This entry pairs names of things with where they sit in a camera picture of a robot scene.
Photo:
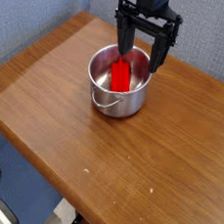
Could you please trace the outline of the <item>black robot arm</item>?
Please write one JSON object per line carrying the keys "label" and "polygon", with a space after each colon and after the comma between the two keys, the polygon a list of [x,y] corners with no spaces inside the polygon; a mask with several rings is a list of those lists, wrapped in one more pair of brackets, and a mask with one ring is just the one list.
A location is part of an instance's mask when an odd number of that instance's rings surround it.
{"label": "black robot arm", "polygon": [[154,38],[149,72],[164,64],[169,48],[176,44],[183,18],[168,5],[170,0],[118,0],[115,9],[117,46],[120,55],[129,53],[134,44],[135,30]]}

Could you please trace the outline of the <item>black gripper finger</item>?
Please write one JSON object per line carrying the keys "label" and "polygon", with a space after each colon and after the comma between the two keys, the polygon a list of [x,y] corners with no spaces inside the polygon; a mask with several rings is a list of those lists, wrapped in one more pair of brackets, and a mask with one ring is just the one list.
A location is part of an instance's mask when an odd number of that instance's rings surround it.
{"label": "black gripper finger", "polygon": [[157,69],[164,64],[169,46],[171,46],[171,38],[170,33],[162,31],[154,36],[154,44],[152,45],[152,53],[149,62],[150,73],[156,72]]}
{"label": "black gripper finger", "polygon": [[117,19],[117,46],[120,55],[130,52],[134,44],[135,25],[127,17]]}

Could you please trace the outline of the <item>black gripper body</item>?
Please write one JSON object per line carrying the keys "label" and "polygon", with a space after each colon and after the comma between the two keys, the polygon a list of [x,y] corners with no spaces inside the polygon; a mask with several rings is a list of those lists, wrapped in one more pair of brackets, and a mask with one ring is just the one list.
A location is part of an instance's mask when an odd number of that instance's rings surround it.
{"label": "black gripper body", "polygon": [[169,6],[170,0],[118,0],[115,9],[116,21],[127,17],[135,25],[135,30],[156,36],[159,32],[171,34],[171,46],[176,42],[183,18]]}

